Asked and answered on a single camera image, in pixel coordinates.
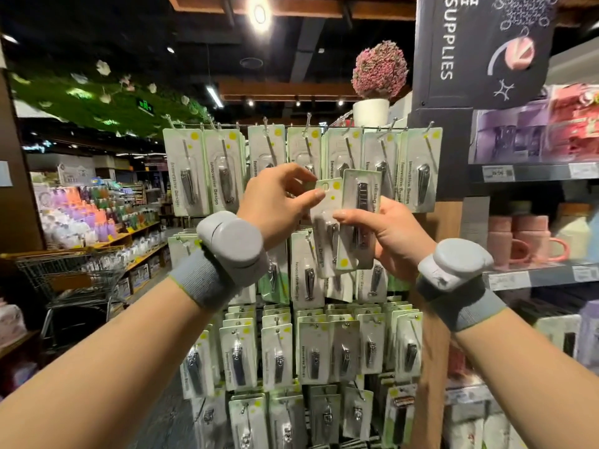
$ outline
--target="forearm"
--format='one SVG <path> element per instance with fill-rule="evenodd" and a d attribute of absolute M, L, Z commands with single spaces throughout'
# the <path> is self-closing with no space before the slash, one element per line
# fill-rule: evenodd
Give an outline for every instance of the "forearm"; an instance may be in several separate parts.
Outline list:
<path fill-rule="evenodd" d="M 512 310 L 455 338 L 529 449 L 596 444 L 599 378 Z"/>
<path fill-rule="evenodd" d="M 0 447 L 126 447 L 212 314 L 165 279 L 0 403 Z"/>

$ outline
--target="hand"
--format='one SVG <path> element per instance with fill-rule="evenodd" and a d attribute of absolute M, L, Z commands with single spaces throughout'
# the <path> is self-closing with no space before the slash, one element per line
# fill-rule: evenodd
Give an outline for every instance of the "hand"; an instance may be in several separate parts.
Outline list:
<path fill-rule="evenodd" d="M 286 240 L 302 215 L 325 197 L 322 189 L 304 191 L 300 182 L 316 179 L 295 163 L 264 169 L 247 183 L 237 216 L 260 230 L 264 248 L 269 250 Z M 286 192 L 296 198 L 289 198 Z"/>
<path fill-rule="evenodd" d="M 385 269 L 403 280 L 412 279 L 414 266 L 432 254 L 437 243 L 403 204 L 381 197 L 380 212 L 340 210 L 333 217 L 342 224 L 371 229 L 377 243 L 374 254 Z"/>

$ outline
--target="gray wristband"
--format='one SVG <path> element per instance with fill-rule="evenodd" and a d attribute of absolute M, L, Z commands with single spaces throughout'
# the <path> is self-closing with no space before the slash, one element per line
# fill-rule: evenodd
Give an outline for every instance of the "gray wristband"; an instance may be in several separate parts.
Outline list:
<path fill-rule="evenodd" d="M 482 276 L 469 280 L 449 293 L 440 292 L 420 276 L 416 280 L 416 290 L 451 332 L 474 326 L 506 308 L 498 295 L 485 288 Z"/>
<path fill-rule="evenodd" d="M 191 299 L 205 309 L 220 310 L 241 290 L 214 256 L 196 249 L 170 274 Z"/>

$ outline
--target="shopping cart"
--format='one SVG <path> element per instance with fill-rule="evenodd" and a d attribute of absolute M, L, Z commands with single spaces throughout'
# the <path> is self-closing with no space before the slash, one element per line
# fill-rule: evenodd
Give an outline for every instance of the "shopping cart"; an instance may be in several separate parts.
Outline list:
<path fill-rule="evenodd" d="M 123 261 L 117 255 L 120 249 L 78 249 L 15 258 L 19 270 L 25 273 L 34 289 L 47 299 L 41 336 L 42 339 L 52 339 L 52 348 L 57 345 L 52 323 L 56 309 L 105 306 L 108 321 L 115 303 L 123 303 L 126 307 L 126 301 L 116 294 L 117 282 L 125 272 Z"/>

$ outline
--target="wooden pillar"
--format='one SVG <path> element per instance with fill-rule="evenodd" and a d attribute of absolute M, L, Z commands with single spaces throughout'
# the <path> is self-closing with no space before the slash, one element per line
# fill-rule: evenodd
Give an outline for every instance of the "wooden pillar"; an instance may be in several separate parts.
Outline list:
<path fill-rule="evenodd" d="M 437 202 L 435 211 L 417 216 L 435 240 L 460 237 L 462 202 Z M 409 300 L 424 313 L 422 375 L 416 393 L 412 438 L 408 449 L 439 449 L 443 430 L 450 333 L 414 289 Z"/>
<path fill-rule="evenodd" d="M 0 253 L 44 249 L 35 196 L 14 113 L 8 74 L 0 69 L 0 161 L 8 163 L 12 186 L 0 187 Z"/>

